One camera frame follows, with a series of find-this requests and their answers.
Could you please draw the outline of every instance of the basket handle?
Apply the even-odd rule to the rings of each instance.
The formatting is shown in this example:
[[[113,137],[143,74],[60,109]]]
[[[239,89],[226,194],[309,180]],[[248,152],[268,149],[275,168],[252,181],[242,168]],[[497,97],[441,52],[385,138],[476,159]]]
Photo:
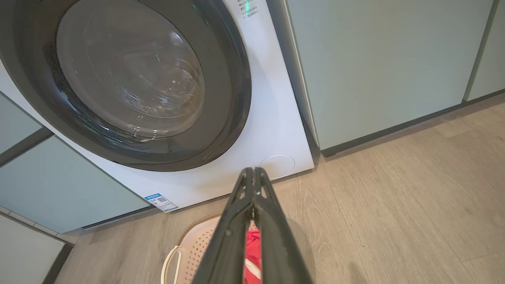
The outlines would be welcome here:
[[[168,265],[170,264],[170,261],[172,261],[172,258],[174,257],[176,252],[179,253],[179,258],[177,259],[177,268],[175,269],[174,284],[177,283],[177,275],[179,274],[179,266],[181,265],[181,256],[182,256],[182,253],[179,250],[179,248],[180,246],[174,246],[174,248],[168,253],[167,258],[163,263],[163,268],[161,270],[161,284],[167,284]]]

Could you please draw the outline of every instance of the blue and white sticker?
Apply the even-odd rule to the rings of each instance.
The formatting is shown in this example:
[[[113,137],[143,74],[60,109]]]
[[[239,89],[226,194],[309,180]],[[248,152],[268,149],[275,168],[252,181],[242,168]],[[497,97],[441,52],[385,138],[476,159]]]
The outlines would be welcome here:
[[[177,206],[170,202],[170,200],[166,199],[163,197],[161,194],[153,194],[148,197],[145,197],[145,199],[153,204],[154,206],[158,207],[161,211],[163,212],[168,212],[174,209],[177,209]]]

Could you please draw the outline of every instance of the perforated basket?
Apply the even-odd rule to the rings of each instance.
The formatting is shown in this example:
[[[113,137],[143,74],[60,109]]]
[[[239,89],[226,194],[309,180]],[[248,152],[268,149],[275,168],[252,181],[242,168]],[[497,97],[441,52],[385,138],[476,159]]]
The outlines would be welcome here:
[[[178,260],[174,284],[191,283],[218,222],[219,217],[215,217],[197,224],[189,230],[180,244],[175,246],[165,259],[161,273],[161,284],[167,283],[168,265],[176,254],[178,254]]]

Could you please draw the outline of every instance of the light wood floor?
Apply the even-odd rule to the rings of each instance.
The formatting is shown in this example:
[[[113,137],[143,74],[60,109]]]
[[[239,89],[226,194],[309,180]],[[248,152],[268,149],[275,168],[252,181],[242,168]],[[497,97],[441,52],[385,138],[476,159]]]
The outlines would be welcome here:
[[[274,184],[315,283],[505,282],[505,96],[340,153]],[[159,283],[226,199],[80,237],[57,283]]]

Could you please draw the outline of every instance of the front-loading washing machine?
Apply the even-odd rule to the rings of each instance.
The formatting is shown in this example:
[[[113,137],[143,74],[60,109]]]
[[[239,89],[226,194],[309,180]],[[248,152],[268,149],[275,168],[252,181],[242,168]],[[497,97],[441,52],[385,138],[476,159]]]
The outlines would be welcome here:
[[[0,90],[161,210],[313,168],[265,0],[0,8]]]

